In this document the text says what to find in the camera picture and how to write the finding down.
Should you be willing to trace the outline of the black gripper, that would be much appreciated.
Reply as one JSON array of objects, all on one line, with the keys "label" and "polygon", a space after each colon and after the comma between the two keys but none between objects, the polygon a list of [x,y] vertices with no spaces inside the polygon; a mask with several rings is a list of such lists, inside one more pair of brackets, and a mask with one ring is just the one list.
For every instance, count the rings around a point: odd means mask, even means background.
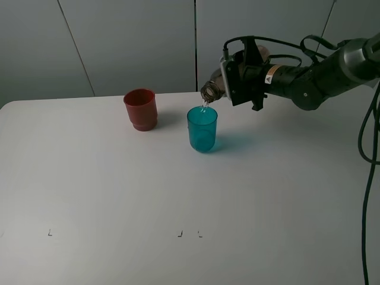
[{"label": "black gripper", "polygon": [[277,94],[281,96],[283,92],[275,91],[278,85],[279,89],[288,85],[286,81],[291,82],[290,75],[282,75],[279,71],[285,71],[287,68],[294,66],[285,66],[272,64],[273,59],[291,59],[296,61],[297,56],[286,54],[270,54],[269,50],[261,45],[257,45],[253,37],[246,37],[242,40],[244,50],[237,53],[237,63],[239,69],[239,78],[244,88],[252,94],[252,110],[260,111],[264,107],[266,93]]}]

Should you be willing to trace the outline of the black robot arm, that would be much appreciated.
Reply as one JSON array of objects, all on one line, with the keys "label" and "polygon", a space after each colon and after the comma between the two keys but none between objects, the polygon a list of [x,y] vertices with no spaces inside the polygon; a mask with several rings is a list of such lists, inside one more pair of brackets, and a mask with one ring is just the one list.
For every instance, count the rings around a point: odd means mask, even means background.
[{"label": "black robot arm", "polygon": [[273,94],[291,100],[302,110],[315,110],[327,99],[379,78],[379,35],[343,40],[337,45],[319,36],[306,38],[333,53],[324,56],[300,42],[294,48],[309,57],[311,65],[277,65],[271,63],[275,55],[261,56],[258,36],[239,37],[244,49],[231,56],[226,67],[225,86],[233,105],[252,102],[253,110],[259,111],[268,94]]}]

